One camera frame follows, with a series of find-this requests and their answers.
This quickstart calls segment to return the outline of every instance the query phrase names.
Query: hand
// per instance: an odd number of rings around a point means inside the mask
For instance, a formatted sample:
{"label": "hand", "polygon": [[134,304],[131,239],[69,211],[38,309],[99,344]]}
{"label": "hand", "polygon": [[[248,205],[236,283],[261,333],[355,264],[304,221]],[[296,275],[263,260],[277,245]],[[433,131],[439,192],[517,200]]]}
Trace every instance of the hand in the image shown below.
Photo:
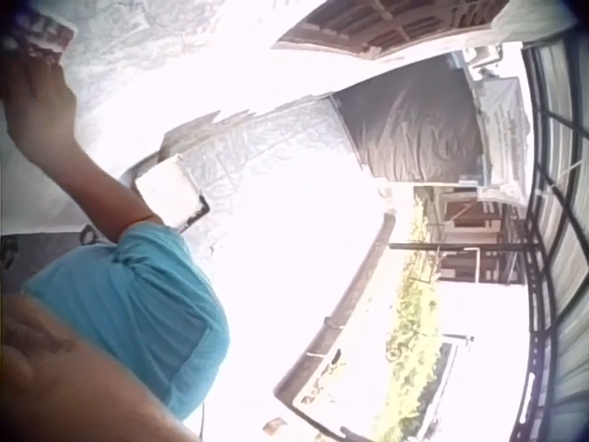
{"label": "hand", "polygon": [[0,96],[8,134],[33,164],[42,167],[76,146],[75,95],[62,67],[22,53],[3,55]]}
{"label": "hand", "polygon": [[38,301],[3,295],[2,304],[0,416],[22,440],[198,442],[131,373]]}

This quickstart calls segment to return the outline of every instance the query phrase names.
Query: green vegetation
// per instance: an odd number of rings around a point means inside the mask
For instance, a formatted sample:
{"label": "green vegetation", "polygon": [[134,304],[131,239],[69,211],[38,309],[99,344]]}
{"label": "green vegetation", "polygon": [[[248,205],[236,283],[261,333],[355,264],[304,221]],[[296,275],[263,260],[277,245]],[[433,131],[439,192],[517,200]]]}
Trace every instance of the green vegetation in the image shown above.
{"label": "green vegetation", "polygon": [[[412,241],[427,241],[425,198],[416,198]],[[387,402],[375,425],[374,440],[401,442],[419,430],[431,400],[441,345],[438,331],[433,253],[409,252],[400,288],[394,329],[387,341],[391,378]]]}

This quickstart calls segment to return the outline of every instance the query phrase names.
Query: white box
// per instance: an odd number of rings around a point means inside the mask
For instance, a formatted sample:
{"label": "white box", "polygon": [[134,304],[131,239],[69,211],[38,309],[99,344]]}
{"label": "white box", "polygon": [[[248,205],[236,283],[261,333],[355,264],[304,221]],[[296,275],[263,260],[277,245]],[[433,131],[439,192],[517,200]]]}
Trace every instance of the white box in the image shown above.
{"label": "white box", "polygon": [[135,186],[167,226],[181,228],[207,210],[201,189],[180,155],[153,166],[135,180]]}

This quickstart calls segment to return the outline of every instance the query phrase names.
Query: light blue t-shirt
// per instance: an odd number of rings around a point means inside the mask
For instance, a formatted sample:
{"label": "light blue t-shirt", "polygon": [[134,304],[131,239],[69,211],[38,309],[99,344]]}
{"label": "light blue t-shirt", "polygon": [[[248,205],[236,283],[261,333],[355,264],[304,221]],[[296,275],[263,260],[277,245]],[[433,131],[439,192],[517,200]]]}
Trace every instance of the light blue t-shirt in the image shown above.
{"label": "light blue t-shirt", "polygon": [[181,420],[202,403],[227,353],[224,310],[169,227],[141,223],[118,245],[72,250],[23,289],[127,366]]}

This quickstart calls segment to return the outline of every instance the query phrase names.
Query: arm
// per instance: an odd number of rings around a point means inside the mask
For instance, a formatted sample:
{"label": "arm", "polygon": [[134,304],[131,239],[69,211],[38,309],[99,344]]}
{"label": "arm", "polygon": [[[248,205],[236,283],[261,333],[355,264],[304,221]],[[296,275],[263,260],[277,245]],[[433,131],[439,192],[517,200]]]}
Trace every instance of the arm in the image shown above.
{"label": "arm", "polygon": [[10,137],[104,236],[118,242],[133,224],[162,224],[141,198],[100,169],[75,141],[75,95],[60,65],[13,54],[0,66],[0,97]]}
{"label": "arm", "polygon": [[134,376],[36,300],[3,301],[0,422],[22,440],[199,441]]}
{"label": "arm", "polygon": [[137,194],[102,170],[75,141],[71,143],[67,155],[38,166],[72,197],[105,237],[118,242],[128,227],[143,221],[163,225]]}

